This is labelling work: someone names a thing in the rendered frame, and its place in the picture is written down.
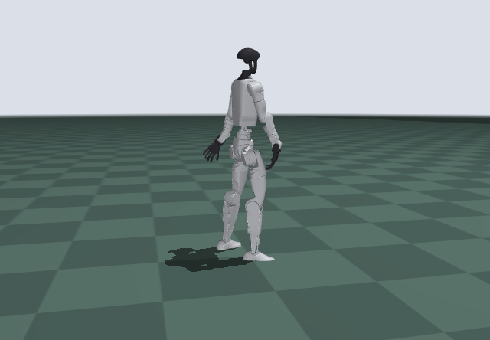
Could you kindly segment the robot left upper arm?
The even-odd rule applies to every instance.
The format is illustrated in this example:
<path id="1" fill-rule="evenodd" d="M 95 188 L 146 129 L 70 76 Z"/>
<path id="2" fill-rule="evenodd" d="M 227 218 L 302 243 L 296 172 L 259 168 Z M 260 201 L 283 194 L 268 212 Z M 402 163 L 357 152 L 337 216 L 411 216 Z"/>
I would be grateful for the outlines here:
<path id="1" fill-rule="evenodd" d="M 233 82 L 234 83 L 234 82 Z M 227 115 L 229 116 L 229 118 L 233 119 L 233 116 L 232 116 L 232 87 L 233 87 L 233 83 L 231 85 L 231 97 L 230 97 L 230 102 L 229 102 L 229 108 L 228 108 L 228 112 L 227 112 Z"/>

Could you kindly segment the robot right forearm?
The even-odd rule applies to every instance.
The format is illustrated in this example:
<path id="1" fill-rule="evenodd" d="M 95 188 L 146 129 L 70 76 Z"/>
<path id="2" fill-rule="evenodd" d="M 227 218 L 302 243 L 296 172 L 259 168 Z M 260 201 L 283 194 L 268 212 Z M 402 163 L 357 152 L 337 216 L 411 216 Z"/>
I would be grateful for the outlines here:
<path id="1" fill-rule="evenodd" d="M 279 145 L 279 150 L 280 150 L 280 148 L 282 147 L 282 143 L 279 140 L 279 136 L 275 130 L 275 126 L 273 123 L 273 116 L 271 113 L 266 113 L 264 118 L 266 123 L 266 125 L 263 127 L 264 131 L 266 131 L 266 134 L 272 143 L 272 147 L 275 143 L 277 143 Z"/>

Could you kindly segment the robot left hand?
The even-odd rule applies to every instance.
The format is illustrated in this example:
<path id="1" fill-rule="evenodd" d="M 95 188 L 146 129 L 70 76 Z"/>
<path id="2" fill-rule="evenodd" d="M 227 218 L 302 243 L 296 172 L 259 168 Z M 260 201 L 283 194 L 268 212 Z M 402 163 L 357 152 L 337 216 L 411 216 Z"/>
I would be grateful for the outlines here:
<path id="1" fill-rule="evenodd" d="M 219 136 L 218 136 L 218 137 L 215 139 L 215 142 L 214 142 L 214 143 L 212 143 L 212 144 L 210 144 L 210 145 L 208 146 L 208 148 L 207 148 L 207 149 L 204 151 L 204 153 L 203 153 L 203 155 L 204 155 L 204 154 L 205 154 L 205 153 L 208 151 L 208 149 L 209 149 L 209 151 L 208 151 L 208 152 L 207 152 L 207 154 L 205 155 L 205 158 L 207 158 L 207 160 L 208 160 L 208 161 L 209 161 L 209 158 L 211 157 L 211 155 L 212 155 L 212 154 L 213 154 L 213 155 L 212 155 L 212 157 L 211 157 L 211 162 L 212 162 L 212 160 L 213 160 L 213 158 L 214 158 L 214 156 L 215 156 L 216 154 L 217 154 L 217 160 L 218 160 L 218 157 L 219 157 L 219 150 L 220 150 L 220 145 L 223 145 L 223 144 L 224 144 L 224 142 L 226 141 L 226 140 L 225 140 L 225 141 L 224 141 L 222 144 L 221 144 L 220 142 L 218 142 L 217 140 L 218 140 L 218 138 L 219 138 L 220 136 L 221 136 L 221 135 L 219 135 Z M 210 152 L 211 152 L 211 153 L 210 153 Z M 209 153 L 210 153 L 210 155 L 208 155 Z M 208 156 L 208 157 L 207 157 L 207 156 Z"/>

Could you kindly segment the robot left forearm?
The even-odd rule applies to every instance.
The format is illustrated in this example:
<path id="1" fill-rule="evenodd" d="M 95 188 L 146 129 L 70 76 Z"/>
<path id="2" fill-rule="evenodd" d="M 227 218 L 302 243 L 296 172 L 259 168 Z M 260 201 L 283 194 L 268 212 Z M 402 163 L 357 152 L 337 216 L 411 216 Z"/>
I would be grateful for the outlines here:
<path id="1" fill-rule="evenodd" d="M 225 120 L 224 120 L 225 124 L 224 124 L 224 129 L 222 130 L 221 134 L 220 134 L 220 137 L 218 138 L 218 142 L 220 142 L 221 144 L 227 139 L 230 137 L 230 131 L 232 131 L 232 128 L 234 126 L 234 123 L 233 123 L 233 120 L 231 118 L 229 118 L 228 115 L 226 115 L 225 117 Z"/>

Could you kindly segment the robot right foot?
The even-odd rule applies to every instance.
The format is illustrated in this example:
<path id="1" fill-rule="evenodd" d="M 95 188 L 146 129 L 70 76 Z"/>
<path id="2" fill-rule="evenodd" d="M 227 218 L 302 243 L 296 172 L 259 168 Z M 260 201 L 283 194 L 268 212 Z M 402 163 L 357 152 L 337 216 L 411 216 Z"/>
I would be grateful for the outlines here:
<path id="1" fill-rule="evenodd" d="M 274 260 L 274 258 L 268 257 L 267 255 L 265 255 L 261 252 L 259 252 L 258 255 L 256 255 L 256 254 L 253 255 L 251 253 L 251 251 L 246 251 L 245 254 L 243 255 L 243 260 L 270 261 L 270 260 Z"/>

